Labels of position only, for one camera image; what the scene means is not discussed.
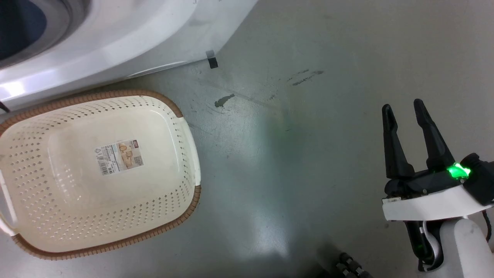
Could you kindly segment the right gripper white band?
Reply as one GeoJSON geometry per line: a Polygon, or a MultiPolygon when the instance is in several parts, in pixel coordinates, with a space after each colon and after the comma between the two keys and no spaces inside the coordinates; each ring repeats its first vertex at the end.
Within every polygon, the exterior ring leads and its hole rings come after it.
{"type": "Polygon", "coordinates": [[[406,160],[390,104],[382,107],[387,197],[386,220],[431,221],[466,217],[493,207],[493,162],[472,153],[456,163],[437,125],[420,99],[413,101],[422,129],[429,170],[415,174],[406,160]]]}

